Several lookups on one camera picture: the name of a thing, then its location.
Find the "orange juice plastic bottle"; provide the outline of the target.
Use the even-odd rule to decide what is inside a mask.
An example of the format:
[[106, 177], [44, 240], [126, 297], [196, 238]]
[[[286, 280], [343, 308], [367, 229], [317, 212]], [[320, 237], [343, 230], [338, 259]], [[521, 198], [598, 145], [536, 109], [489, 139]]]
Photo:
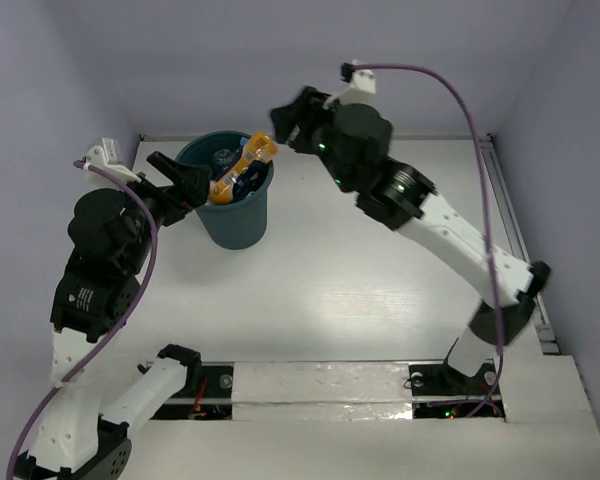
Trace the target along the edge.
[[211, 181], [209, 200], [215, 205], [227, 205], [244, 200], [266, 178], [266, 170], [277, 154], [275, 142], [262, 132], [241, 138], [231, 162]]

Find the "clear crushed bottle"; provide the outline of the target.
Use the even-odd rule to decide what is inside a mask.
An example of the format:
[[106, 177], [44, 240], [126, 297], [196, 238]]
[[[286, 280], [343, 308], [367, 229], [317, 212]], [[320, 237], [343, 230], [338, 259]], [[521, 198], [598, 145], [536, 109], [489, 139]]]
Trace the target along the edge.
[[212, 155], [212, 164], [217, 169], [225, 169], [233, 164], [236, 156], [236, 151], [228, 148], [223, 148], [215, 151]]

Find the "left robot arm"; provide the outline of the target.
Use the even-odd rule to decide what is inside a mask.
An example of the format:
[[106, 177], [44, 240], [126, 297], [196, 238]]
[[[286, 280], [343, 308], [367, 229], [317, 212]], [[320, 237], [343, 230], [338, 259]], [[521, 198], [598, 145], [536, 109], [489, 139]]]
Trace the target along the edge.
[[10, 479], [116, 479], [133, 437], [169, 398], [206, 392], [200, 354], [170, 344], [129, 390], [102, 406], [113, 342], [149, 285], [159, 230], [202, 206], [210, 189], [206, 166], [181, 165], [159, 152], [149, 163], [166, 185], [91, 157], [76, 162], [104, 186], [74, 206], [73, 249], [50, 317], [51, 387], [12, 449]]

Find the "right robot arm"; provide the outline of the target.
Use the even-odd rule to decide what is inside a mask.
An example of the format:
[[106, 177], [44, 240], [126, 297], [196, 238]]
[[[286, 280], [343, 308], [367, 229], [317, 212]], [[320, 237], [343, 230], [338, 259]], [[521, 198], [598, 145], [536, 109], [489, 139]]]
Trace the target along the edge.
[[526, 329], [551, 269], [488, 246], [430, 179], [391, 158], [392, 125], [375, 108], [327, 99], [306, 87], [290, 104], [272, 109], [274, 138], [317, 156], [342, 192], [355, 193], [368, 217], [418, 243], [480, 295], [473, 318], [437, 371], [448, 390], [462, 392], [499, 346], [512, 344]]

